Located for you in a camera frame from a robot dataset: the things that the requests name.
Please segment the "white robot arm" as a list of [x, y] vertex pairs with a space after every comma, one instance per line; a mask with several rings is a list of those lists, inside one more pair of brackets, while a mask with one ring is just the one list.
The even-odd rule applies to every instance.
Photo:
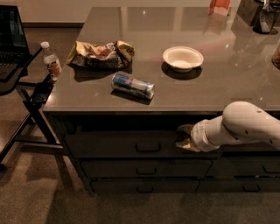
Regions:
[[232, 102], [224, 108], [222, 115], [194, 125], [181, 125], [178, 131], [189, 137], [176, 142], [176, 146], [194, 152], [214, 151], [227, 144], [257, 142], [280, 150], [280, 121], [246, 101]]

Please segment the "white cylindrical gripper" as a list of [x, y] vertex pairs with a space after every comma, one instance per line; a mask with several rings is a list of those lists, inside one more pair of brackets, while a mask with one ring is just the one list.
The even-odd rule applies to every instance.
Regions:
[[193, 124], [180, 125], [177, 132], [185, 132], [191, 134], [191, 139], [187, 138], [183, 141], [176, 142], [175, 145], [183, 150], [193, 152], [209, 152], [220, 148], [219, 145], [213, 144], [209, 137], [216, 137], [221, 128], [221, 119], [214, 118], [211, 120], [202, 120]]

